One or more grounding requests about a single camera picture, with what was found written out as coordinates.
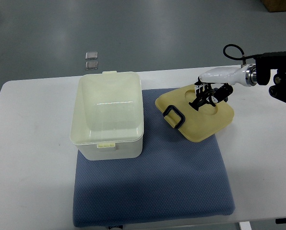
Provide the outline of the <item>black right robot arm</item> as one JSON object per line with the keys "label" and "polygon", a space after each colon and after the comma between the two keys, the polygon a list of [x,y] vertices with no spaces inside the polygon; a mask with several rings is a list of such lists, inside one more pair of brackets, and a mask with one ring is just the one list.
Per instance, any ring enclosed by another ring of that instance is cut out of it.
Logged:
{"label": "black right robot arm", "polygon": [[[228,47],[235,47],[241,52],[241,57],[233,57],[226,53]],[[270,79],[274,84],[268,92],[270,96],[286,103],[286,51],[268,52],[246,56],[243,49],[236,44],[228,44],[223,48],[225,57],[242,61],[242,67],[246,65],[247,59],[254,59],[255,65],[248,67],[245,73],[246,83],[254,86],[267,85]]]}

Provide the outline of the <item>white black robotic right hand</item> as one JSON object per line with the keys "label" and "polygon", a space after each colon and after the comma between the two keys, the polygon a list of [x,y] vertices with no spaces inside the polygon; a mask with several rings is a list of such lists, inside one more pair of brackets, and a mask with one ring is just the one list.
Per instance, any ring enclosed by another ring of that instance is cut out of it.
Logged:
{"label": "white black robotic right hand", "polygon": [[241,68],[217,67],[199,75],[194,84],[196,98],[189,105],[198,111],[205,104],[215,107],[219,102],[226,102],[236,83],[246,87],[255,86],[256,66],[249,64]]}

